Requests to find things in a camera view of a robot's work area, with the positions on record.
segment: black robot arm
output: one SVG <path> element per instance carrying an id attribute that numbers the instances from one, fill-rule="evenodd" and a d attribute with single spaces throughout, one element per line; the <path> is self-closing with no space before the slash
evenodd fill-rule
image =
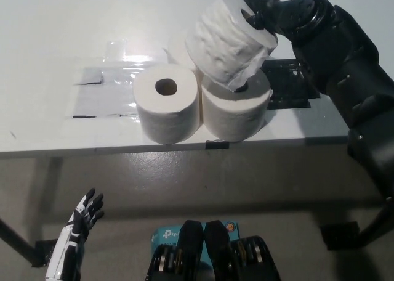
<path id="1" fill-rule="evenodd" d="M 348 124 L 348 152 L 372 177 L 385 199 L 377 219 L 322 229 L 329 249 L 364 246 L 393 213 L 394 82 L 379 65 L 374 43 L 355 19 L 328 0 L 245 0 L 255 28 L 285 36 L 307 81 L 327 94 Z"/>

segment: toilet paper tube hole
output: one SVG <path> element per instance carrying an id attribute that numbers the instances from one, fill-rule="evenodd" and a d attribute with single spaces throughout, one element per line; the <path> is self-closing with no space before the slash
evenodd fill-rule
<path id="1" fill-rule="evenodd" d="M 244 84 L 244 86 L 241 86 L 241 87 L 237 88 L 237 90 L 235 91 L 235 93 L 242 93 L 242 92 L 245 92 L 248 88 L 249 88 L 249 84 L 246 82 L 246 83 Z"/>
<path id="2" fill-rule="evenodd" d="M 161 79 L 156 82 L 156 91 L 161 95 L 174 95 L 177 90 L 177 83 L 173 79 Z"/>

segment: robot finger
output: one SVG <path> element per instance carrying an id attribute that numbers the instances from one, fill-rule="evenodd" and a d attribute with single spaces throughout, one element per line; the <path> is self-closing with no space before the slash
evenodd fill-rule
<path id="1" fill-rule="evenodd" d="M 102 218 L 103 216 L 104 216 L 104 211 L 103 211 L 103 210 L 101 210 L 101 211 L 99 211 L 98 213 L 96 213 L 96 214 L 93 216 L 92 220 L 90 221 L 90 228 L 93 228 L 94 225 L 95 225 L 95 223 L 96 223 L 100 218 Z"/>
<path id="2" fill-rule="evenodd" d="M 102 201 L 103 201 L 104 195 L 101 193 L 100 195 L 98 195 L 87 207 L 87 213 L 89 213 L 90 215 L 92 214 L 92 212 L 94 210 L 99 210 L 103 205 L 102 205 Z"/>
<path id="3" fill-rule="evenodd" d="M 96 193 L 96 189 L 93 188 L 82 198 L 82 200 L 78 203 L 76 209 L 83 213 L 86 207 L 88 206 L 88 202 L 91 198 L 93 198 L 94 194 Z"/>

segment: blue box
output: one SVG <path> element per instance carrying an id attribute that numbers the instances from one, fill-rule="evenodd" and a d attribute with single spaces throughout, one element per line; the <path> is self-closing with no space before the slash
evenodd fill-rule
<path id="1" fill-rule="evenodd" d="M 230 240 L 239 239 L 239 227 L 238 223 L 235 221 L 222 221 L 223 225 L 227 228 Z M 203 229 L 205 229 L 205 222 L 201 223 Z M 176 246 L 178 243 L 179 231 L 182 226 L 167 226 L 160 227 L 152 235 L 152 254 L 155 252 L 156 248 L 161 244 L 167 244 Z M 213 268 L 211 259 L 208 256 L 207 248 L 204 241 L 203 252 L 201 253 L 201 263 L 199 267 L 198 279 L 201 280 L 214 280 Z"/>

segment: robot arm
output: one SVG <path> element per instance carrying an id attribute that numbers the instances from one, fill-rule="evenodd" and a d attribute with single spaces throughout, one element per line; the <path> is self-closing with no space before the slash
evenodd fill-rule
<path id="1" fill-rule="evenodd" d="M 91 201 L 94 194 L 95 189 L 91 189 L 82 198 L 62 229 L 48 265 L 46 281 L 80 280 L 85 241 L 89 231 L 104 215 L 101 210 L 103 195 Z"/>
<path id="2" fill-rule="evenodd" d="M 328 0 L 245 0 L 248 22 L 285 36 L 303 76 L 327 94 L 350 130 L 348 153 L 370 175 L 384 207 L 364 231 L 356 222 L 322 227 L 330 250 L 360 248 L 387 232 L 394 215 L 394 82 L 355 19 Z"/>

